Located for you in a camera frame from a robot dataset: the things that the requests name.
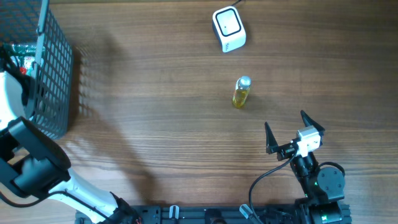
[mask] wooden table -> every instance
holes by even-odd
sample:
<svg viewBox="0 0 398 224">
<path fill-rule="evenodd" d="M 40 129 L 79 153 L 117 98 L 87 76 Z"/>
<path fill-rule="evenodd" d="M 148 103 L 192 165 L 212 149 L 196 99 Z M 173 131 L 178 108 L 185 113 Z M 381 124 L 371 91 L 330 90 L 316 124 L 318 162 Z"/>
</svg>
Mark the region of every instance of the wooden table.
<svg viewBox="0 0 398 224">
<path fill-rule="evenodd" d="M 286 143 L 305 110 L 326 128 L 317 159 L 346 169 L 354 222 L 396 223 L 398 4 L 249 0 L 238 6 L 246 45 L 224 54 L 211 16 L 229 3 L 51 5 L 75 48 L 71 126 L 57 141 L 74 169 L 132 205 L 241 205 L 280 164 L 264 122 Z M 237 110 L 242 75 L 252 93 Z M 289 167 L 254 191 L 259 205 L 300 197 Z M 0 203 L 0 223 L 69 224 L 74 213 Z"/>
</svg>

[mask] basket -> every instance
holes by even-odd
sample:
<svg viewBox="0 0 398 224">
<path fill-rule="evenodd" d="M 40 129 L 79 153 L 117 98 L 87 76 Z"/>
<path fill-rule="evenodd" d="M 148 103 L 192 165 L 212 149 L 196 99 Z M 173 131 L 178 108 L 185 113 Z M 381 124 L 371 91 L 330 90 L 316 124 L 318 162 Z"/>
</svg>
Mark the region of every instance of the basket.
<svg viewBox="0 0 398 224">
<path fill-rule="evenodd" d="M 2 0 L 0 17 L 0 42 L 36 44 L 25 112 L 44 134 L 59 139 L 68 126 L 73 54 L 49 0 Z"/>
</svg>

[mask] white box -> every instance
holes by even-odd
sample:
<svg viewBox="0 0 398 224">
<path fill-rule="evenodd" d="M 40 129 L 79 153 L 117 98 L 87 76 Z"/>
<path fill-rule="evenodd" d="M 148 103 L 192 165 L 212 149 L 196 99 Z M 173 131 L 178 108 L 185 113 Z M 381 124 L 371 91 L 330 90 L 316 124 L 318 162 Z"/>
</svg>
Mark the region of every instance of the white box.
<svg viewBox="0 0 398 224">
<path fill-rule="evenodd" d="M 241 18 L 238 10 L 233 6 L 214 12 L 213 30 L 224 53 L 242 47 L 246 42 L 246 32 Z"/>
</svg>

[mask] bottle cap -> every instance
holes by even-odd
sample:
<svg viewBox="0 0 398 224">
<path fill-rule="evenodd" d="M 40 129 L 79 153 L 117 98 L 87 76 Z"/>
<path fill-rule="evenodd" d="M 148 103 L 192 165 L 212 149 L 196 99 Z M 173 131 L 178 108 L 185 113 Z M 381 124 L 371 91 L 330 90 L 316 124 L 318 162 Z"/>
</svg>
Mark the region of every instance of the bottle cap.
<svg viewBox="0 0 398 224">
<path fill-rule="evenodd" d="M 239 87 L 241 88 L 249 88 L 251 85 L 251 79 L 248 76 L 242 76 L 239 79 Z"/>
</svg>

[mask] small bottle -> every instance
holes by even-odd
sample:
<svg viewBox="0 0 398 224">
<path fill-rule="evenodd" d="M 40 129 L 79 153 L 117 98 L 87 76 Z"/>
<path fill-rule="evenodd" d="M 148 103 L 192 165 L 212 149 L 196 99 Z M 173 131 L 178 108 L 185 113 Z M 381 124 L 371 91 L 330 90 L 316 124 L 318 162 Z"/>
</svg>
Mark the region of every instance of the small bottle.
<svg viewBox="0 0 398 224">
<path fill-rule="evenodd" d="M 243 107 L 246 98 L 250 92 L 251 87 L 251 79 L 247 76 L 242 76 L 240 79 L 237 80 L 235 86 L 234 96 L 232 97 L 232 104 L 237 108 L 240 109 Z"/>
</svg>

